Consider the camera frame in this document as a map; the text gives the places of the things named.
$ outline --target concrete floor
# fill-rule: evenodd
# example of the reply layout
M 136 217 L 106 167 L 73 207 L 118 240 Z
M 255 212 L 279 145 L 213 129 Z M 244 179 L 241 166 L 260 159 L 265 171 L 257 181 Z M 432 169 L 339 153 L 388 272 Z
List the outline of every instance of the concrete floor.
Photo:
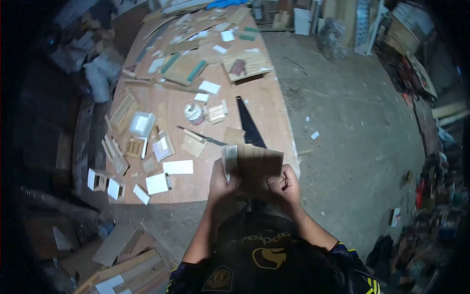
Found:
M 288 107 L 297 150 L 314 149 L 299 157 L 302 205 L 364 258 L 379 235 L 397 238 L 400 228 L 387 224 L 389 210 L 401 207 L 403 224 L 414 206 L 414 183 L 399 187 L 406 170 L 416 175 L 424 163 L 412 111 L 376 56 L 352 54 L 330 62 L 318 53 L 313 37 L 277 32 L 262 36 Z M 95 110 L 104 114 L 108 107 Z M 104 122 L 99 125 L 105 128 Z M 315 131 L 320 137 L 312 141 Z M 96 150 L 100 167 L 104 154 Z M 105 195 L 96 193 L 85 198 L 117 223 L 145 226 L 176 262 L 205 207 L 205 201 L 140 206 L 109 205 Z

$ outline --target hand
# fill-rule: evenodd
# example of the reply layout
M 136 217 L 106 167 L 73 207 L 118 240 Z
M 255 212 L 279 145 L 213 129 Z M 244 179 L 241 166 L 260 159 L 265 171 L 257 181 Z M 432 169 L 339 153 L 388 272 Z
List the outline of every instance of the hand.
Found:
M 239 175 L 236 169 L 230 172 L 230 182 L 224 174 L 222 158 L 214 161 L 212 167 L 211 184 L 209 186 L 208 204 L 216 204 L 227 195 L 234 194 L 238 189 Z
M 290 164 L 282 166 L 281 176 L 269 177 L 267 179 L 267 185 L 271 192 L 281 197 L 282 202 L 287 202 L 287 204 L 293 208 L 301 207 L 300 187 L 297 176 Z

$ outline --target yellow logo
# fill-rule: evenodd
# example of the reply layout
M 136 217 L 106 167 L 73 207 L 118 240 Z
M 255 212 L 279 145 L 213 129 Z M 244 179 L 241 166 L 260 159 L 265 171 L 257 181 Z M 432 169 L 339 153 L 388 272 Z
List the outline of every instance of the yellow logo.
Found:
M 285 253 L 278 253 L 282 250 L 284 250 L 284 248 L 256 248 L 255 250 L 253 250 L 251 256 L 253 257 L 253 261 L 259 268 L 276 270 L 287 259 L 287 255 Z M 269 263 L 263 260 L 261 257 L 271 262 L 274 262 L 276 266 L 269 266 Z

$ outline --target glue jar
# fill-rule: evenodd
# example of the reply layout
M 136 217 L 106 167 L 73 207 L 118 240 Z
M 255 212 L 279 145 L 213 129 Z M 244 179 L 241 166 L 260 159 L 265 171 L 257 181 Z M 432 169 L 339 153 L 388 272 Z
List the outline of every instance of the glue jar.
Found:
M 203 109 L 196 103 L 186 105 L 184 116 L 195 126 L 202 126 L 204 122 Z

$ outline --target plywood table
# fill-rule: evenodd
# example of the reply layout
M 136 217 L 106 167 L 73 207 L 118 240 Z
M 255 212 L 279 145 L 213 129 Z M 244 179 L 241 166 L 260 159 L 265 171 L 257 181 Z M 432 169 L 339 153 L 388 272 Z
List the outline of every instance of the plywood table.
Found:
M 237 6 L 228 7 L 225 17 L 230 17 L 230 15 L 232 15 L 237 10 L 237 8 Z M 197 15 L 199 13 L 202 14 L 203 12 L 200 11 L 193 14 L 192 22 L 197 19 Z M 173 38 L 181 35 L 179 31 L 175 30 L 174 24 L 176 21 L 177 19 L 171 21 L 170 26 L 161 33 L 159 38 L 157 38 L 154 44 L 154 48 L 148 50 L 143 59 L 138 63 L 135 70 L 137 76 L 148 76 L 148 69 L 152 61 L 157 58 L 157 56 L 152 57 L 151 55 L 158 50 L 164 52 L 166 45 L 168 45 Z M 161 20 L 155 20 L 147 22 L 143 25 L 134 41 L 134 44 L 132 45 L 131 50 L 129 51 L 125 61 L 125 67 L 134 64 L 136 57 L 152 37 L 148 38 L 147 40 L 144 40 L 143 38 L 160 22 Z M 239 29 L 243 29 L 244 27 L 256 27 L 256 25 L 253 17 L 248 14 L 238 24 L 238 27 Z M 264 41 L 261 38 L 261 34 L 258 34 L 255 41 L 235 39 L 230 41 L 230 43 L 231 48 L 226 54 L 233 54 L 235 52 L 243 52 L 244 50 L 257 48 L 264 56 L 268 57 L 268 52 Z M 235 86 L 230 83 L 222 64 L 216 62 L 217 59 L 220 58 L 220 56 L 218 56 L 219 53 L 212 49 L 212 47 L 216 44 L 217 43 L 215 42 L 202 44 L 198 49 L 191 51 L 189 54 L 207 58 L 207 60 L 212 60 L 211 62 L 214 62 L 209 64 L 203 70 L 203 72 L 200 74 L 200 77 L 209 82 L 213 82 L 222 86 L 217 95 L 210 95 L 209 101 L 207 103 L 208 107 L 212 107 L 220 105 L 222 99 L 225 99 L 227 102 L 228 117 L 225 118 L 222 123 L 217 125 L 205 123 L 201 127 L 195 127 L 186 120 L 183 114 L 183 108 L 185 105 L 194 100 L 195 94 L 157 87 L 140 86 L 136 83 L 124 82 L 123 78 L 125 77 L 123 77 L 117 83 L 111 114 L 114 113 L 116 108 L 125 98 L 126 87 L 129 87 L 135 94 L 136 98 L 143 105 L 145 105 L 145 111 L 152 112 L 157 116 L 157 125 L 161 120 L 161 118 L 158 117 L 158 106 L 162 102 L 166 102 L 165 112 L 167 131 L 172 139 L 176 154 L 168 157 L 163 162 L 192 159 L 194 163 L 194 174 L 172 175 L 171 178 L 173 189 L 168 192 L 153 195 L 150 201 L 151 204 L 207 200 L 212 165 L 215 160 L 221 157 L 221 147 L 209 143 L 204 149 L 201 157 L 195 158 L 180 147 L 181 141 L 185 134 L 182 132 L 182 130 L 177 128 L 177 125 L 188 127 L 191 130 L 200 132 L 205 136 L 213 137 L 214 139 L 222 141 L 226 127 L 233 127 L 238 129 L 242 128 L 236 102 L 237 96 L 241 96 L 245 101 L 245 105 L 250 112 L 261 136 L 263 137 L 266 146 L 269 149 L 284 152 L 284 164 L 291 164 L 297 175 L 300 175 L 297 151 L 287 115 L 287 109 L 271 60 L 269 57 L 267 58 L 269 65 L 273 68 L 273 70 L 265 74 L 263 78 L 248 81 Z M 108 135 L 113 135 L 112 131 L 108 130 Z M 128 133 L 124 138 L 117 138 L 121 150 L 125 150 L 125 146 L 131 136 L 132 135 Z M 152 152 L 153 150 L 151 145 L 149 145 L 146 158 L 148 158 Z M 118 201 L 109 198 L 110 202 L 121 204 L 142 204 L 142 202 L 133 193 L 135 184 L 139 184 L 141 187 L 146 189 L 145 172 L 143 170 L 141 160 L 128 157 L 126 157 L 126 159 L 130 164 L 130 169 L 124 177 L 117 176 L 119 180 L 126 183 L 125 196 Z M 114 168 L 109 160 L 106 162 L 106 170 L 108 173 L 114 176 L 116 175 Z

